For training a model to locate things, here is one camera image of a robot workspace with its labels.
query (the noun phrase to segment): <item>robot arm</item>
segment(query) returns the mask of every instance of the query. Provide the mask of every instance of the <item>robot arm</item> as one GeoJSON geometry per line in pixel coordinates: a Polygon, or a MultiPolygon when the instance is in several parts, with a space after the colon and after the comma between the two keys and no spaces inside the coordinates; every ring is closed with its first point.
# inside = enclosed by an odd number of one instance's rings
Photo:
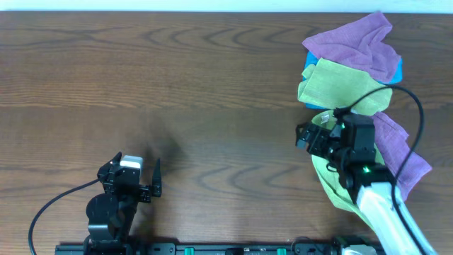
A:
{"type": "MultiPolygon", "coordinates": [[[[308,153],[327,159],[336,168],[341,186],[372,224],[386,254],[420,254],[394,208],[391,192],[395,179],[387,167],[374,161],[373,120],[343,109],[336,109],[334,117],[337,123],[332,130],[299,125],[296,146],[308,144],[308,153]]],[[[424,253],[436,254],[404,205],[398,187],[396,202],[424,253]]]]}

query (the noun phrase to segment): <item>blue cloth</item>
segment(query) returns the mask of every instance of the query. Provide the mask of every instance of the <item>blue cloth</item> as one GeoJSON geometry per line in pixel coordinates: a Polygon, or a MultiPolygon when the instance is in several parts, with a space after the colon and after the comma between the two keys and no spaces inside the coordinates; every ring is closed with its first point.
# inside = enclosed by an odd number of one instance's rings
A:
{"type": "MultiPolygon", "coordinates": [[[[305,60],[305,67],[308,67],[310,64],[318,64],[318,59],[313,55],[313,53],[309,52],[307,55],[306,55],[306,60],[305,60]]],[[[396,84],[396,83],[399,83],[400,81],[403,80],[403,59],[401,58],[401,61],[398,63],[398,69],[396,70],[396,73],[394,75],[394,77],[391,79],[391,81],[389,83],[384,83],[384,82],[381,82],[381,81],[378,81],[380,84],[386,84],[386,85],[389,85],[389,84],[396,84]]],[[[315,106],[315,105],[312,105],[310,103],[306,103],[305,106],[307,108],[310,108],[310,109],[316,109],[316,110],[325,110],[325,108],[322,108],[322,107],[319,107],[319,106],[315,106]]]]}

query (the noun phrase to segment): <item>wire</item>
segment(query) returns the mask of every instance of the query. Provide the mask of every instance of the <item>wire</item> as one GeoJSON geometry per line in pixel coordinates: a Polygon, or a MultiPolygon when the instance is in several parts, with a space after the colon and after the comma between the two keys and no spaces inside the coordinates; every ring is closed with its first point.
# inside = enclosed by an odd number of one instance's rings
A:
{"type": "Polygon", "coordinates": [[[294,241],[291,243],[291,249],[289,251],[293,251],[292,247],[294,246],[294,244],[297,242],[297,240],[299,239],[306,239],[306,240],[309,240],[311,242],[311,244],[313,244],[316,248],[316,250],[318,250],[319,252],[321,252],[323,254],[323,250],[319,248],[318,244],[316,244],[310,237],[296,237],[294,238],[294,241]]]}
{"type": "Polygon", "coordinates": [[[30,247],[30,251],[31,251],[31,254],[32,255],[36,255],[36,250],[35,250],[35,246],[33,245],[33,229],[35,228],[35,224],[36,222],[38,221],[38,218],[41,216],[41,214],[51,205],[53,204],[55,201],[59,200],[60,198],[64,197],[65,195],[68,195],[70,193],[73,193],[74,191],[79,191],[81,190],[82,188],[86,188],[88,186],[91,186],[95,183],[97,183],[98,181],[102,181],[108,174],[106,174],[105,176],[102,176],[102,177],[99,177],[97,178],[96,180],[94,181],[90,181],[89,183],[85,183],[84,185],[80,185],[79,187],[76,187],[76,188],[73,188],[73,189],[70,189],[66,192],[63,192],[59,195],[57,195],[56,197],[54,197],[51,201],[47,202],[42,208],[41,210],[39,210],[39,212],[35,215],[35,217],[33,218],[33,221],[31,222],[30,224],[30,229],[28,230],[28,246],[30,247]]]}
{"type": "Polygon", "coordinates": [[[362,96],[359,99],[357,99],[356,102],[354,102],[352,105],[348,106],[348,108],[350,110],[352,107],[357,105],[361,100],[363,100],[367,96],[373,94],[374,92],[383,90],[383,89],[397,89],[397,90],[406,92],[409,96],[411,96],[411,98],[415,101],[415,103],[417,104],[417,107],[418,107],[418,114],[420,115],[420,123],[418,124],[417,135],[415,135],[415,140],[414,140],[414,142],[413,142],[413,144],[411,146],[411,149],[409,150],[409,153],[406,155],[406,157],[403,160],[403,163],[401,163],[398,171],[396,172],[394,182],[391,185],[391,201],[393,203],[393,206],[394,206],[394,208],[396,210],[396,213],[398,214],[401,222],[403,223],[403,225],[406,228],[406,230],[409,233],[409,235],[412,237],[413,242],[418,247],[418,249],[420,250],[421,254],[425,255],[426,254],[425,250],[423,249],[423,247],[421,246],[420,242],[415,237],[414,233],[412,232],[411,227],[409,227],[409,224],[404,219],[404,216],[403,216],[403,214],[401,213],[401,211],[399,209],[399,205],[396,202],[396,184],[398,182],[398,178],[401,175],[401,173],[403,172],[403,168],[406,165],[409,157],[412,155],[413,151],[417,147],[417,145],[418,145],[418,143],[420,141],[420,138],[422,136],[422,133],[423,133],[423,128],[425,127],[425,114],[423,113],[422,103],[420,102],[420,100],[418,100],[417,96],[412,91],[410,91],[410,90],[408,90],[408,89],[406,89],[406,88],[404,88],[402,86],[392,85],[392,86],[385,86],[385,87],[381,87],[381,88],[378,88],[378,89],[374,89],[374,90],[366,93],[364,96],[362,96]]]}

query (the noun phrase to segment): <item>wood grain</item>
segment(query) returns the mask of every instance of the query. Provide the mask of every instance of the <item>wood grain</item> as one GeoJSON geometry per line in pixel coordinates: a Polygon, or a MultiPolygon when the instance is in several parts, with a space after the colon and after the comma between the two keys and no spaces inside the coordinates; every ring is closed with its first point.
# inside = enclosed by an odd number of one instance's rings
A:
{"type": "MultiPolygon", "coordinates": [[[[374,237],[335,209],[294,127],[300,42],[362,17],[307,13],[0,13],[0,254],[27,254],[35,213],[96,177],[116,152],[161,158],[164,194],[141,205],[133,233],[152,241],[288,242],[374,237]]],[[[386,42],[404,58],[401,85],[423,102],[418,153],[433,166],[407,206],[440,254],[453,252],[453,16],[389,14],[386,42]]],[[[415,105],[386,111],[414,134],[415,105]]],[[[101,186],[52,205],[38,254],[88,234],[101,186]]]]}

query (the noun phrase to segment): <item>green connector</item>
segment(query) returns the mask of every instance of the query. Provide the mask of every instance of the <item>green connector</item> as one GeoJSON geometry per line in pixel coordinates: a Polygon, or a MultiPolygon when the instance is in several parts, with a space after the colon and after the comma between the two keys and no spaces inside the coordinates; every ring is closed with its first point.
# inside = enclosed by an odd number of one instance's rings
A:
{"type": "Polygon", "coordinates": [[[194,248],[185,248],[184,255],[195,255],[195,249],[194,248]]]}
{"type": "Polygon", "coordinates": [[[286,249],[285,248],[278,248],[277,249],[277,255],[286,255],[286,249]]]}

